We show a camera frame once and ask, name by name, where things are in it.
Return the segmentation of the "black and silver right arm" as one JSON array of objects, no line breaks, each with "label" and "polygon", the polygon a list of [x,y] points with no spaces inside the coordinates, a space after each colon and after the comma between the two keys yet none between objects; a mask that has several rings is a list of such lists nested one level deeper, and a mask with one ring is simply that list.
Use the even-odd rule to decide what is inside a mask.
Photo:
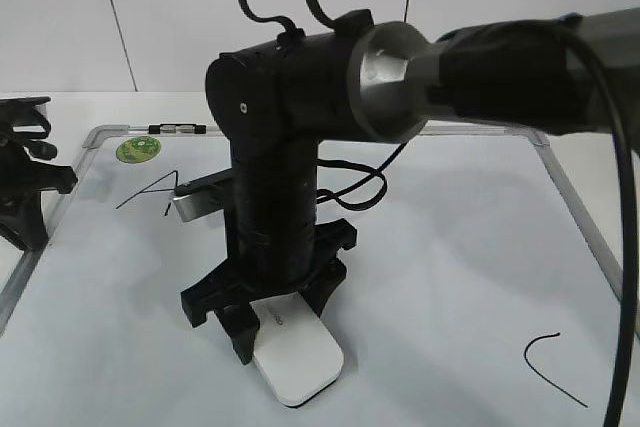
[{"label": "black and silver right arm", "polygon": [[429,121],[606,132],[614,100],[637,146],[638,81],[637,9],[466,27],[435,42],[358,11],[326,34],[221,54],[205,95],[231,166],[199,184],[224,214],[227,256],[181,293],[188,321],[215,315],[248,363],[255,301],[298,293],[323,311],[357,233],[316,220],[321,142],[404,144]]}]

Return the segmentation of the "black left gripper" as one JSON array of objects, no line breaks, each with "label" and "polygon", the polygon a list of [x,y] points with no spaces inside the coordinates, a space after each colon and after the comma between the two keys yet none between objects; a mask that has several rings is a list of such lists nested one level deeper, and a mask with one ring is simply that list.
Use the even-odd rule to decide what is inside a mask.
[{"label": "black left gripper", "polygon": [[77,183],[72,167],[52,163],[58,149],[47,141],[50,101],[49,96],[1,100],[1,236],[21,251],[41,250],[49,241],[41,192],[66,195]]}]

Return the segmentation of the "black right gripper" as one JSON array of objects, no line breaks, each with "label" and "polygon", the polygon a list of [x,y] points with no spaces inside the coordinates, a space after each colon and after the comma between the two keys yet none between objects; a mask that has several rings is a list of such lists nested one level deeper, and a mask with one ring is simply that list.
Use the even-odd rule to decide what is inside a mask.
[{"label": "black right gripper", "polygon": [[339,219],[315,227],[313,251],[303,275],[292,281],[263,278],[257,271],[229,257],[199,282],[181,292],[181,305],[192,327],[198,327],[214,312],[243,365],[253,359],[260,320],[250,303],[298,293],[317,317],[346,279],[346,266],[338,252],[357,244],[357,230]]}]

